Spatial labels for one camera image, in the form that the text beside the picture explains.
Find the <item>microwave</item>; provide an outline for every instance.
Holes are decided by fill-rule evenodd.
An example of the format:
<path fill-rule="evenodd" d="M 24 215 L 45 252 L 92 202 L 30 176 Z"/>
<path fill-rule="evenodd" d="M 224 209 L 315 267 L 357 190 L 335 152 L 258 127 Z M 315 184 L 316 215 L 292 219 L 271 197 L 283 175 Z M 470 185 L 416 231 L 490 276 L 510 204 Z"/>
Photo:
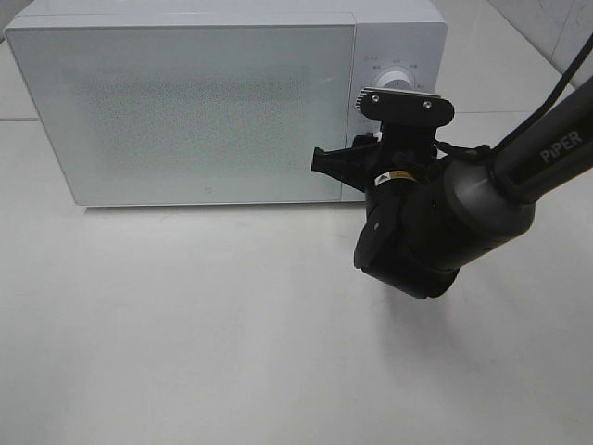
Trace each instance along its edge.
<path fill-rule="evenodd" d="M 432 93 L 430 0 L 34 0 L 5 36 L 82 206 L 362 199 L 313 148 L 380 123 L 369 86 Z"/>

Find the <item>white table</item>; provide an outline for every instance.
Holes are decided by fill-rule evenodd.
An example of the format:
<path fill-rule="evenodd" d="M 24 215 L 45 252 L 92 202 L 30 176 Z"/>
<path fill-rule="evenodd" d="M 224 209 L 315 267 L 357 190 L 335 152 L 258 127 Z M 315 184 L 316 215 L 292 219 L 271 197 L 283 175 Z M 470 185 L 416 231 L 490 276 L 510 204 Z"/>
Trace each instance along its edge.
<path fill-rule="evenodd" d="M 496 143 L 558 73 L 437 3 L 439 135 Z M 353 268 L 357 204 L 75 207 L 35 119 L 2 44 L 3 445 L 590 443 L 593 174 L 419 301 Z"/>

